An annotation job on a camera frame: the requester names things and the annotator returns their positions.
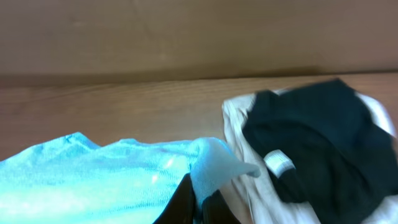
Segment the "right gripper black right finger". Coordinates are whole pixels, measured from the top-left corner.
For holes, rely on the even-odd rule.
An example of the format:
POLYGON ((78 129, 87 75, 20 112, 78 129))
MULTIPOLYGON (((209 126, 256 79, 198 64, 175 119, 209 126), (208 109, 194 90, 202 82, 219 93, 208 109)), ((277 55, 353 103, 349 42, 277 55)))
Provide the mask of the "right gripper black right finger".
POLYGON ((241 224, 217 190, 202 203, 203 224, 241 224))

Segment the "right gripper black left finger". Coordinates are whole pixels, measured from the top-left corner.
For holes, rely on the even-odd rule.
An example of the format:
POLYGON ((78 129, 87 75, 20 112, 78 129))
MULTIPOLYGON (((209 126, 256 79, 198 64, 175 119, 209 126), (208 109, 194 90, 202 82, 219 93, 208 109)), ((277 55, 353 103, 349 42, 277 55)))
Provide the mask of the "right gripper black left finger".
POLYGON ((190 174, 185 174, 154 224, 193 224, 196 197, 190 174))

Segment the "light blue t-shirt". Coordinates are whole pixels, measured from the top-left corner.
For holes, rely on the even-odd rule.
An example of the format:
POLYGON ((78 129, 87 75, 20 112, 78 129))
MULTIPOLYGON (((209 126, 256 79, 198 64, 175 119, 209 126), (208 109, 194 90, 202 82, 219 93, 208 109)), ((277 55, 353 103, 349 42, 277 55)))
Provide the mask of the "light blue t-shirt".
POLYGON ((258 177, 217 138, 99 146, 81 133, 1 162, 2 223, 152 223, 185 175, 194 206, 240 175, 258 177))

